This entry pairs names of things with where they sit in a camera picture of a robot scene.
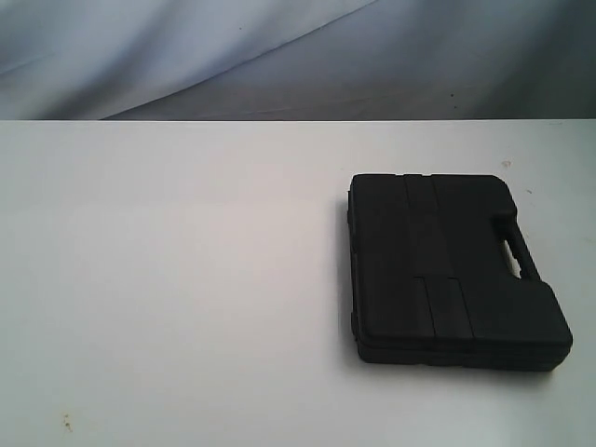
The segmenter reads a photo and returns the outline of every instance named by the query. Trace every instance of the white table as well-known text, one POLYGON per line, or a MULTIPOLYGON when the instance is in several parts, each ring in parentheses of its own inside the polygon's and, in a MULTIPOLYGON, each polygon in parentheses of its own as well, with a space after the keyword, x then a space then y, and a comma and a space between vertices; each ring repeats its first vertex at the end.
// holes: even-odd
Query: white table
POLYGON ((0 123, 0 445, 596 436, 596 121, 0 123), (493 173, 575 336, 552 374, 361 362, 358 172, 493 173))

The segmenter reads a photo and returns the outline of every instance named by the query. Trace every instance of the white tabletop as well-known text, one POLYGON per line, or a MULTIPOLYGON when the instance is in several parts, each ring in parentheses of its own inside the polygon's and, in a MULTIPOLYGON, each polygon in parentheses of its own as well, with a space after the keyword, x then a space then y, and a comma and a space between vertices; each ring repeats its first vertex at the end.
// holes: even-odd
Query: white tabletop
POLYGON ((0 444, 593 445, 595 222, 596 121, 0 123, 0 444), (568 359, 360 361, 359 172, 503 178, 568 359))

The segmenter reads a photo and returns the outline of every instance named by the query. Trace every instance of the black plastic case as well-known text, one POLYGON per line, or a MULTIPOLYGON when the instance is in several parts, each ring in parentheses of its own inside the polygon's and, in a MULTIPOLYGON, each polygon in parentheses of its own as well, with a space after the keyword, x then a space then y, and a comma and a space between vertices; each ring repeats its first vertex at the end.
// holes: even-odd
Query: black plastic case
POLYGON ((363 360, 550 371, 569 353, 572 334, 498 178, 360 174, 347 214, 363 360))

